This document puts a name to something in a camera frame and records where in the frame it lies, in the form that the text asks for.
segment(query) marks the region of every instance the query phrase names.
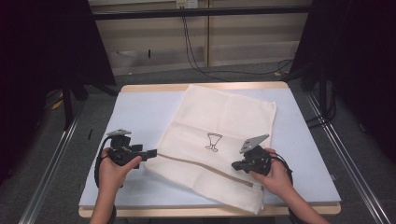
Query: forearm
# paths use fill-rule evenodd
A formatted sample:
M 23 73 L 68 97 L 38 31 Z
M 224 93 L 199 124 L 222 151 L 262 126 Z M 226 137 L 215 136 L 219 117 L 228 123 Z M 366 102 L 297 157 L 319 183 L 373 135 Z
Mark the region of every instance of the forearm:
M 311 205 L 309 205 L 295 189 L 291 190 L 285 196 L 281 196 L 283 201 L 293 211 L 293 213 L 302 221 L 306 223 L 329 223 Z
M 107 223 L 110 220 L 116 195 L 116 191 L 99 190 L 90 223 Z

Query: table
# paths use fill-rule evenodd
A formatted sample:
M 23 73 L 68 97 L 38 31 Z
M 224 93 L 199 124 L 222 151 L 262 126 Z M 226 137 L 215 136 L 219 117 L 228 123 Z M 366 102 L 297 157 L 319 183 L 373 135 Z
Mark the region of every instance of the table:
M 338 192 L 286 83 L 238 82 L 198 83 L 196 85 L 237 92 L 252 97 L 264 97 L 263 100 L 275 100 L 278 111 L 274 123 L 273 147 L 286 159 L 294 171 L 295 188 L 320 214 L 333 215 L 341 211 L 339 203 L 341 199 Z M 173 111 L 178 106 L 182 92 L 188 86 L 189 84 L 160 84 L 123 87 L 106 132 L 119 129 L 121 125 L 139 127 L 133 131 L 132 144 L 136 144 L 134 140 L 137 139 L 139 143 L 143 143 L 145 149 L 155 148 L 173 115 Z M 169 119 L 159 119 L 158 116 L 155 116 L 158 114 Z M 154 122 L 158 125 L 147 125 L 147 122 Z M 300 151 L 287 150 L 290 146 L 299 148 Z M 304 161 L 304 164 L 300 162 L 301 160 L 293 159 L 298 158 L 298 154 L 307 152 L 311 160 Z M 96 199 L 97 188 L 93 182 L 92 168 L 79 204 L 79 214 L 82 217 L 92 215 Z M 160 196 L 159 189 L 164 190 L 161 194 L 165 192 L 165 196 Z M 285 216 L 289 213 L 285 204 L 275 195 L 266 193 L 264 202 L 266 205 L 257 216 Z M 118 207 L 118 217 L 254 216 L 249 212 L 194 195 L 187 189 L 178 189 L 177 186 L 172 186 L 172 183 L 166 183 L 166 180 L 149 174 L 148 171 L 145 171 L 144 165 L 141 166 L 141 169 L 134 171 L 133 175 L 127 176 L 124 187 L 119 190 L 116 206 Z

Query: cloth fold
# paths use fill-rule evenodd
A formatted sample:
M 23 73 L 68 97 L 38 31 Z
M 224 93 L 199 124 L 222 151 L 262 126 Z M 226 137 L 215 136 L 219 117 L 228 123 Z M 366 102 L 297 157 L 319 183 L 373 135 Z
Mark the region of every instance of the cloth fold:
M 276 104 L 225 91 L 190 85 L 146 167 L 165 178 L 221 203 L 257 214 L 260 183 L 234 161 L 246 139 L 272 135 Z M 271 137 L 261 143 L 269 147 Z

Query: white towel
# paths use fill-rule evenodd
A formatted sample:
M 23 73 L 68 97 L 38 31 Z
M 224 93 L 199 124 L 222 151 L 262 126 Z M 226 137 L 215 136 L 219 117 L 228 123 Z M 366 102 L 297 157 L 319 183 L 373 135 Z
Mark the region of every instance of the white towel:
M 262 186 L 243 171 L 239 149 L 248 138 L 269 133 L 276 104 L 190 85 L 157 147 L 145 164 L 151 171 L 199 194 L 257 214 Z M 269 147 L 271 137 L 263 147 Z

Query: hand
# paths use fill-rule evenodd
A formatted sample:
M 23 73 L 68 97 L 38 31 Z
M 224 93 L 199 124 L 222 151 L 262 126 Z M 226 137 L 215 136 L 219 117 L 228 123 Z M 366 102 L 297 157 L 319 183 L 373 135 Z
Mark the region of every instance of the hand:
M 114 163 L 107 153 L 110 148 L 105 148 L 102 151 L 102 158 L 104 158 L 99 167 L 99 190 L 106 192 L 118 191 L 125 181 L 126 175 L 129 171 L 134 169 L 139 162 L 142 161 L 140 156 L 133 158 L 131 161 L 123 166 L 118 166 Z
M 276 151 L 271 148 L 266 148 L 270 154 L 274 154 Z M 290 182 L 288 173 L 285 166 L 283 166 L 281 161 L 272 160 L 271 161 L 271 171 L 268 175 L 261 175 L 256 172 L 251 171 L 250 174 L 265 186 L 271 193 L 279 196 L 280 198 L 286 197 L 290 192 L 294 191 L 294 187 Z

